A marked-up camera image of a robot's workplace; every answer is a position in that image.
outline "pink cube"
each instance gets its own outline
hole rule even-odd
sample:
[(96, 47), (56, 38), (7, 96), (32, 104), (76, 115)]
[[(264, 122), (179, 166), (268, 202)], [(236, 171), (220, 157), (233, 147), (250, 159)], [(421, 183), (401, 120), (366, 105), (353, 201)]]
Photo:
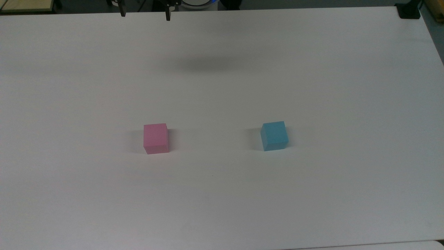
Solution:
[(168, 153), (168, 129), (165, 123), (143, 126), (143, 147), (147, 154)]

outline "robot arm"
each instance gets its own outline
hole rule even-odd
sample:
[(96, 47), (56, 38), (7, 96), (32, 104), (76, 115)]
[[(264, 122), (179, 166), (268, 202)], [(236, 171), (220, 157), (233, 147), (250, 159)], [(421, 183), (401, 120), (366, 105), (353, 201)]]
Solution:
[[(126, 16), (127, 7), (125, 5), (125, 0), (113, 0), (119, 6), (120, 15)], [(176, 9), (176, 6), (182, 4), (182, 0), (157, 0), (165, 7), (166, 20), (171, 20), (171, 11)]]

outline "wooden surface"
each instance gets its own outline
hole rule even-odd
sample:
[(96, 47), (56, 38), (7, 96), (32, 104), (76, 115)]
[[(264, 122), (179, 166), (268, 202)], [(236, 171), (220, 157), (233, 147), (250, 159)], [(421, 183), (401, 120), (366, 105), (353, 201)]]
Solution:
[(4, 5), (4, 3), (6, 2), (7, 0), (0, 0), (0, 9), (1, 9), (1, 7), (3, 7), (3, 5)]
[(51, 11), (53, 0), (8, 0), (1, 12)]
[[(444, 238), (444, 67), (422, 19), (0, 16), (0, 34), (2, 250)], [(272, 121), (289, 147), (264, 152)], [(170, 153), (144, 152), (154, 123)]]
[(444, 22), (444, 0), (424, 0), (437, 22)]

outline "cube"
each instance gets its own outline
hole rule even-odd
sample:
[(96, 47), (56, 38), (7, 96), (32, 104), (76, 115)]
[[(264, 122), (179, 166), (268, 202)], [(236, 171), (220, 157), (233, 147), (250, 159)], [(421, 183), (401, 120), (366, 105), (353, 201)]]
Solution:
[(284, 121), (264, 123), (261, 129), (264, 151), (284, 149), (288, 144)]
[(165, 123), (143, 126), (143, 147), (147, 154), (168, 153), (168, 129)]

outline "blue cube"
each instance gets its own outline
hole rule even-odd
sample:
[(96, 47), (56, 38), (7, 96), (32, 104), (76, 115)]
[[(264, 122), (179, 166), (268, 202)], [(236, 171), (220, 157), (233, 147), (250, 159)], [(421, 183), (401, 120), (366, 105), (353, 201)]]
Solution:
[(284, 149), (288, 144), (287, 130), (283, 121), (264, 123), (261, 137), (264, 151)]

